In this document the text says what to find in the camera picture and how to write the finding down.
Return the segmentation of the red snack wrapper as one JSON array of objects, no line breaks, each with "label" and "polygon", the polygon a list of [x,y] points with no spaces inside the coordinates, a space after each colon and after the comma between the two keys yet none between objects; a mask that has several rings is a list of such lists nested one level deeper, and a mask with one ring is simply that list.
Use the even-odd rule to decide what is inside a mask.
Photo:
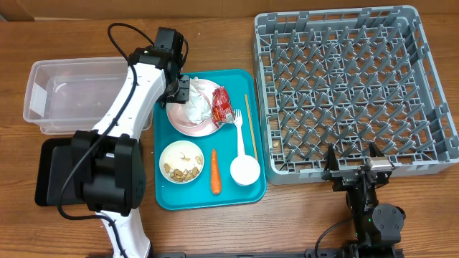
[{"label": "red snack wrapper", "polygon": [[212,93],[211,118],[218,128],[235,120],[230,97],[224,87],[218,87]]}]

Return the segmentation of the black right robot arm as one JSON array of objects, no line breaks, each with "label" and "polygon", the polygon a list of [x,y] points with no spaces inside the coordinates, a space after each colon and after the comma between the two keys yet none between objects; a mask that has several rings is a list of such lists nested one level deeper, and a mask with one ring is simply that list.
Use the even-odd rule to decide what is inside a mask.
[{"label": "black right robot arm", "polygon": [[[389,157],[381,152],[375,143],[369,144],[369,157],[364,165],[349,171],[339,168],[332,144],[326,153],[326,165],[322,179],[333,183],[334,191],[346,192],[346,203],[351,216],[325,230],[316,241],[314,256],[321,253],[333,257],[378,257],[403,258],[403,250],[395,244],[401,241],[401,230],[406,213],[398,206],[381,204],[377,198],[377,189],[389,183],[394,166]],[[347,241],[338,249],[320,250],[321,240],[335,228],[353,221],[356,238]]]}]

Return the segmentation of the white tissue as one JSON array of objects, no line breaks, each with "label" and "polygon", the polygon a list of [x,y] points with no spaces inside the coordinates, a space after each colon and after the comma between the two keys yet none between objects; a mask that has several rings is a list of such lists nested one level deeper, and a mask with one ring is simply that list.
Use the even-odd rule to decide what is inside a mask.
[{"label": "white tissue", "polygon": [[193,124],[198,125],[210,118],[211,107],[207,93],[208,90],[198,77],[190,80],[189,100],[184,104],[184,112]]}]

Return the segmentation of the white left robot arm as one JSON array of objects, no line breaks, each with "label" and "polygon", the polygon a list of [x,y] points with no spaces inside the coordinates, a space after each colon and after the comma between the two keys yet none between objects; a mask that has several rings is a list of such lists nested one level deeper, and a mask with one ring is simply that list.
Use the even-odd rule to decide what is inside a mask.
[{"label": "white left robot arm", "polygon": [[126,80],[112,106],[92,130],[72,137],[73,168],[64,185],[103,221],[114,257],[152,257],[139,206],[146,173],[139,146],[146,120],[156,103],[184,104],[190,79],[181,75],[189,51],[184,36],[161,27],[147,47],[125,54]]}]

